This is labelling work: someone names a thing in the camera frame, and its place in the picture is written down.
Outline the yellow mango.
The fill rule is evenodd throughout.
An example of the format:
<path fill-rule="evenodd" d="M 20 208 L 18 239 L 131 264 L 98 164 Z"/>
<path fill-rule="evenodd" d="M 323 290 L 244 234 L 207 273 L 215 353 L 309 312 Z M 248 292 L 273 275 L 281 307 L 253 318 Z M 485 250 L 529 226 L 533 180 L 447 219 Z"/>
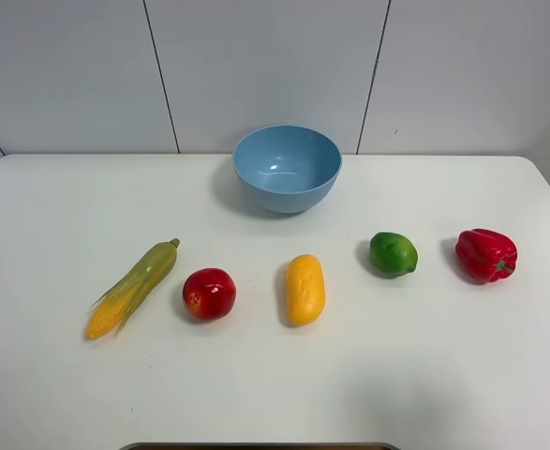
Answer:
<path fill-rule="evenodd" d="M 326 301 L 319 259 L 311 254 L 294 258 L 285 271 L 285 290 L 290 325 L 304 326 L 318 319 Z"/>

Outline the red apple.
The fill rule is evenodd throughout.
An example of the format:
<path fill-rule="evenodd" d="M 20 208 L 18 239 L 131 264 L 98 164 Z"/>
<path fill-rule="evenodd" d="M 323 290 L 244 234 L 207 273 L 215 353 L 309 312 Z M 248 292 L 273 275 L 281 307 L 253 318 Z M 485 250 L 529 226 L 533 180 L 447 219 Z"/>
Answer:
<path fill-rule="evenodd" d="M 236 285 L 220 268 L 204 268 L 191 274 L 183 287 L 183 301 L 197 321 L 211 322 L 227 316 L 235 303 Z"/>

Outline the green lime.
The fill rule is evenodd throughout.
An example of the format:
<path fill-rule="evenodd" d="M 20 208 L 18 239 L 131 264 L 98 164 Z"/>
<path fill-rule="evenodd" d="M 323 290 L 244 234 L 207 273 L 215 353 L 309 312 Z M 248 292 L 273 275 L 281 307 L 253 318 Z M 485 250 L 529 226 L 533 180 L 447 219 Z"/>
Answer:
<path fill-rule="evenodd" d="M 387 278 L 398 278 L 416 270 L 418 252 L 404 235 L 378 232 L 369 243 L 371 262 Z"/>

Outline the blue plastic bowl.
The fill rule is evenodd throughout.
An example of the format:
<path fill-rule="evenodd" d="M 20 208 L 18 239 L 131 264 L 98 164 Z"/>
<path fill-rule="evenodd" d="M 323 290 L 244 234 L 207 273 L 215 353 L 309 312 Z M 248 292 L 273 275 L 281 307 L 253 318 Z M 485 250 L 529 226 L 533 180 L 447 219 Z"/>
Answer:
<path fill-rule="evenodd" d="M 299 214 L 320 203 L 342 168 L 342 154 L 325 135 L 291 125 L 257 129 L 232 153 L 246 196 L 264 209 Z"/>

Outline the corn cob with green husk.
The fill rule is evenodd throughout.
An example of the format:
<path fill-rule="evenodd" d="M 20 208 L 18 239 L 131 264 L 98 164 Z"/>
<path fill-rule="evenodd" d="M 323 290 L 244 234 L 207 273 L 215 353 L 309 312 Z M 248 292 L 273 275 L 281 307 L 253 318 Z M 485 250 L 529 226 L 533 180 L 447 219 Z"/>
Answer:
<path fill-rule="evenodd" d="M 96 340 L 114 331 L 118 334 L 152 290 L 175 266 L 178 238 L 152 246 L 133 267 L 91 307 L 86 340 Z"/>

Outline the red bell pepper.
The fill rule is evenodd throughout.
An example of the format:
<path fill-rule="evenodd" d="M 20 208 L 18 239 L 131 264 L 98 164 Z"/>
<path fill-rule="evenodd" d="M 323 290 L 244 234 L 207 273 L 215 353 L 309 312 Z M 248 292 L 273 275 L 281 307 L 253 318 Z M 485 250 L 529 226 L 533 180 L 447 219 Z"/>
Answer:
<path fill-rule="evenodd" d="M 466 271 L 482 284 L 510 277 L 516 269 L 518 257 L 512 239 L 487 229 L 462 231 L 455 253 Z"/>

